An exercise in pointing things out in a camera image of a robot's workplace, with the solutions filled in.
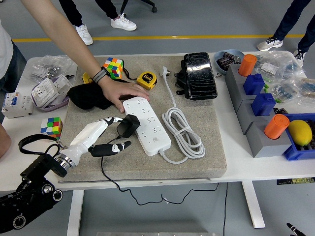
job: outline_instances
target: white sneaker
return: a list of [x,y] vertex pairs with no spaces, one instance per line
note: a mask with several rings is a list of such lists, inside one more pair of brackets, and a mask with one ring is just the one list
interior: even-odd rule
[[293,53],[296,61],[297,61],[297,64],[302,67],[303,66],[303,62],[304,62],[304,56],[305,56],[305,53],[302,53],[302,51],[300,49],[297,49],[295,50],[295,52]]
[[91,35],[89,34],[88,28],[86,25],[81,25],[80,27],[76,26],[75,28],[86,45],[91,45],[93,43],[93,39]]
[[265,52],[271,48],[279,48],[283,45],[283,43],[284,43],[283,41],[279,41],[278,39],[272,36],[268,38],[266,41],[259,43],[257,45],[257,49]]
[[112,27],[113,28],[118,28],[118,29],[123,29],[127,31],[133,31],[137,28],[137,25],[128,20],[125,16],[124,13],[119,15],[119,18],[116,20],[111,19],[112,21]]

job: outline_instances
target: gray block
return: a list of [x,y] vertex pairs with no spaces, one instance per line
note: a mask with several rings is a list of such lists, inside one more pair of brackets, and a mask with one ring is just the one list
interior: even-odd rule
[[274,111],[272,110],[268,116],[255,116],[251,106],[253,101],[254,100],[243,101],[236,113],[243,134],[247,133],[253,122],[267,121],[267,123],[269,123],[269,121],[275,115]]
[[286,132],[276,140],[269,139],[264,133],[267,124],[268,121],[253,122],[246,133],[253,157],[281,156],[291,146]]
[[230,65],[225,76],[227,89],[230,93],[234,111],[236,113],[242,104],[242,101],[254,100],[256,98],[256,95],[246,95],[243,84],[247,77],[241,76],[238,73],[239,68],[240,64]]

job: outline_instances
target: coiled white cable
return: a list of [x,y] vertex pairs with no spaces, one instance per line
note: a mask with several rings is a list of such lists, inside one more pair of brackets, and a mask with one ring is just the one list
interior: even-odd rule
[[[184,113],[180,109],[176,108],[175,99],[171,89],[168,86],[165,74],[163,74],[163,79],[165,80],[165,84],[169,94],[171,95],[174,107],[168,109],[166,113],[163,113],[162,119],[167,129],[174,135],[179,148],[186,157],[181,161],[172,161],[165,156],[163,149],[159,150],[159,153],[167,162],[172,164],[182,164],[189,158],[201,158],[206,153],[201,138],[193,132],[185,118]],[[174,125],[173,120],[176,121],[177,127],[180,127],[180,130],[178,130]]]

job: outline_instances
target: rubik's cube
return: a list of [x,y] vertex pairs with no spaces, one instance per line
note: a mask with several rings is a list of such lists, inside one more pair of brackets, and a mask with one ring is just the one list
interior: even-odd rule
[[41,123],[40,133],[47,134],[59,140],[62,130],[63,130],[63,122],[61,121],[60,117],[53,117],[53,118],[43,119]]
[[124,66],[123,60],[116,58],[108,58],[103,66],[108,70],[108,72],[110,73],[110,77],[113,80],[122,78]]

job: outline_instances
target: yellow object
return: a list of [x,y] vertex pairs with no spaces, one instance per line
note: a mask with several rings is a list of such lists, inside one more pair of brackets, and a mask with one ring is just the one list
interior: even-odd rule
[[93,82],[93,80],[89,77],[89,75],[87,74],[87,72],[84,72],[82,75],[82,80],[84,84],[89,84],[91,82]]
[[288,127],[293,141],[300,146],[306,146],[312,140],[312,130],[303,120],[296,119]]
[[150,71],[143,72],[136,80],[137,84],[147,90],[151,90],[157,83],[157,77]]

